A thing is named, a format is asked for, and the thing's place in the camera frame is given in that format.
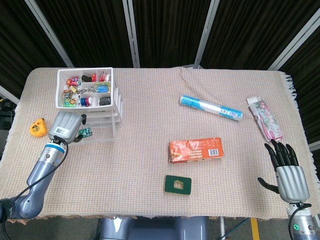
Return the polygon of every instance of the blue and white tube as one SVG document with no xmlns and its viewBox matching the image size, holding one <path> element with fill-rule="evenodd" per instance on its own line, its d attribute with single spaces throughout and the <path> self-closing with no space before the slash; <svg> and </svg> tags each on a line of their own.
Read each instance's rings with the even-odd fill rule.
<svg viewBox="0 0 320 240">
<path fill-rule="evenodd" d="M 214 104 L 212 102 L 203 101 L 192 96 L 183 95 L 180 97 L 180 104 L 195 109 L 217 114 L 228 119 L 239 121 L 243 117 L 242 111 L 232 109 L 230 107 Z"/>
</svg>

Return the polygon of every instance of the yellow tape measure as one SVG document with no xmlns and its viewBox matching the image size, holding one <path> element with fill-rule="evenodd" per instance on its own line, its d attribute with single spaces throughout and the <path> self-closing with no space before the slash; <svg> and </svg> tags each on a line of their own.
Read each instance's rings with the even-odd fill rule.
<svg viewBox="0 0 320 240">
<path fill-rule="evenodd" d="M 48 131 L 47 131 L 45 119 L 44 118 L 37 119 L 34 123 L 32 123 L 29 131 L 33 136 L 37 138 L 46 135 Z"/>
</svg>

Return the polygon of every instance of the white label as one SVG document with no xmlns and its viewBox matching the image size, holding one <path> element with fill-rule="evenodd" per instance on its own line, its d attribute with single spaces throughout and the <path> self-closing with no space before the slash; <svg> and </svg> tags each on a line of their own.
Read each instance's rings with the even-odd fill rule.
<svg viewBox="0 0 320 240">
<path fill-rule="evenodd" d="M 55 130 L 54 130 L 54 133 L 55 133 L 55 134 L 60 134 L 60 135 L 66 137 L 66 136 L 68 135 L 69 131 L 70 131 L 69 129 L 63 128 L 63 127 L 61 127 L 61 126 L 57 126 L 57 127 L 55 128 Z"/>
<path fill-rule="evenodd" d="M 208 152 L 209 152 L 209 156 L 210 157 L 213 157 L 213 156 L 218 156 L 219 155 L 219 151 L 218 149 L 208 149 Z"/>
</svg>

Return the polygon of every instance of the white organizer tray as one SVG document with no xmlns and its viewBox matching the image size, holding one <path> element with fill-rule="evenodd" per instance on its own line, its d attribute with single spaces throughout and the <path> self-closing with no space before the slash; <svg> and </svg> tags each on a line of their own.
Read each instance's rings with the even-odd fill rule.
<svg viewBox="0 0 320 240">
<path fill-rule="evenodd" d="M 92 74 L 96 74 L 97 82 L 84 82 L 81 81 L 81 86 L 79 89 L 87 89 L 95 87 L 96 83 L 99 81 L 99 77 L 102 73 L 110 74 L 108 82 L 110 82 L 109 92 L 85 92 L 80 94 L 80 98 L 92 97 L 91 106 L 81 106 L 79 102 L 79 94 L 73 94 L 72 98 L 77 99 L 76 107 L 65 107 L 63 106 L 62 95 L 64 90 L 69 89 L 66 86 L 66 81 L 68 78 L 79 77 L 81 79 L 82 75 L 91 77 Z M 57 73 L 57 85 L 56 85 L 56 94 L 55 94 L 55 106 L 60 111 L 68 112 L 96 112 L 96 111 L 108 111 L 114 109 L 114 69 L 112 67 L 98 67 L 98 68 L 69 68 L 69 69 L 60 69 Z M 99 106 L 100 97 L 111 97 L 111 104 Z"/>
</svg>

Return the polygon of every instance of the robot finger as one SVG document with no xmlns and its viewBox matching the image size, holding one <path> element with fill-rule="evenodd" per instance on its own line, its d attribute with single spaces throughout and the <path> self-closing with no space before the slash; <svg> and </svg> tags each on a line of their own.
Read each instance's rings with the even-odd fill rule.
<svg viewBox="0 0 320 240">
<path fill-rule="evenodd" d="M 285 146 L 286 146 L 286 148 L 287 148 L 288 151 L 289 151 L 290 158 L 291 158 L 291 161 L 293 162 L 293 165 L 299 166 L 299 163 L 298 163 L 298 159 L 297 159 L 295 150 L 294 150 L 289 144 L 286 144 Z"/>
<path fill-rule="evenodd" d="M 278 143 L 273 139 L 271 139 L 271 143 L 274 146 L 274 150 L 275 150 L 276 157 L 278 159 L 279 164 L 281 164 L 281 166 L 287 165 L 284 160 L 283 152 L 281 151 L 280 147 L 278 146 Z"/>
<path fill-rule="evenodd" d="M 268 144 L 264 144 L 265 148 L 268 150 L 270 158 L 271 158 L 271 162 L 274 168 L 274 171 L 276 172 L 276 168 L 279 167 L 279 163 L 277 160 L 277 156 L 275 154 L 275 151 L 272 149 L 272 147 L 270 147 Z"/>
<path fill-rule="evenodd" d="M 282 155 L 284 155 L 284 160 L 286 162 L 286 165 L 294 165 L 293 161 L 291 160 L 288 150 L 286 149 L 285 145 L 283 145 L 281 142 L 278 142 L 278 146 L 282 151 Z"/>
</svg>

